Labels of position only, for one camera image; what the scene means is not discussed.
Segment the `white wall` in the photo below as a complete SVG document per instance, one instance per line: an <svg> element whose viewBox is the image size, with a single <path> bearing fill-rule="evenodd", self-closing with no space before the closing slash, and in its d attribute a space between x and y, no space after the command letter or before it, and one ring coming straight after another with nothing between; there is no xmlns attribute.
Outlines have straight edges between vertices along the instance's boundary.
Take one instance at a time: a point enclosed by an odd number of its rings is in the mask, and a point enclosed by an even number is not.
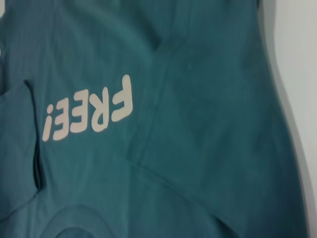
<svg viewBox="0 0 317 238"><path fill-rule="evenodd" d="M317 238L317 0L263 0L259 20Z"/></svg>

